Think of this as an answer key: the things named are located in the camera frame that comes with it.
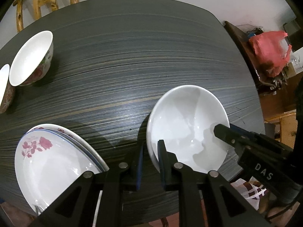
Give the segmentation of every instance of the dark wood grain table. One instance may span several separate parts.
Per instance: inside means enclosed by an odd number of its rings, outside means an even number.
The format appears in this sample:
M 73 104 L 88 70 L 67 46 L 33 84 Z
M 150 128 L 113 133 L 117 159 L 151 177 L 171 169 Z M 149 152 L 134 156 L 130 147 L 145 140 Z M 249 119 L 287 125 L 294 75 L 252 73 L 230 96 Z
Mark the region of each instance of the dark wood grain table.
M 237 46 L 210 12 L 174 0 L 88 0 L 52 12 L 26 27 L 0 50 L 11 64 L 34 34 L 54 34 L 46 76 L 17 87 L 13 104 L 0 115 L 0 198 L 32 212 L 14 169 L 21 136 L 42 123 L 65 126 L 82 136 L 111 164 L 145 139 L 157 100 L 178 85 L 211 91 L 229 121 L 264 132 L 258 93 Z M 164 192 L 144 152 L 141 190 L 124 194 L 123 225 L 178 211 L 178 195 Z M 241 168 L 230 149 L 219 169 L 230 180 Z

